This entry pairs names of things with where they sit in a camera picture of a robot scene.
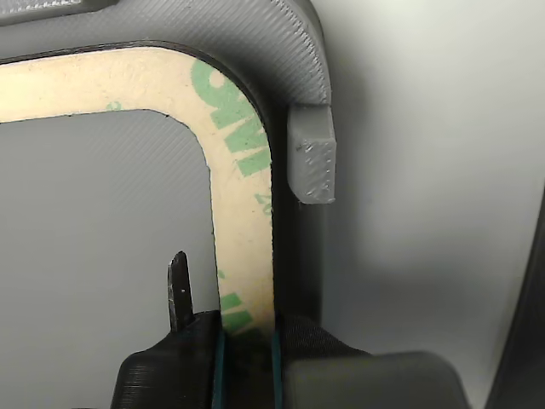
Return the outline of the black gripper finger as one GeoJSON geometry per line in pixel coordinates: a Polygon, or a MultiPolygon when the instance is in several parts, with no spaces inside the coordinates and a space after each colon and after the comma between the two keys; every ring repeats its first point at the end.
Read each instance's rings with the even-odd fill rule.
{"type": "Polygon", "coordinates": [[[168,267],[170,331],[120,366],[112,408],[203,408],[226,405],[225,332],[221,312],[195,313],[186,253],[168,267]]]}
{"type": "Polygon", "coordinates": [[[272,340],[277,408],[449,409],[467,397],[455,369],[436,354],[373,355],[312,320],[279,315],[272,340]]]}

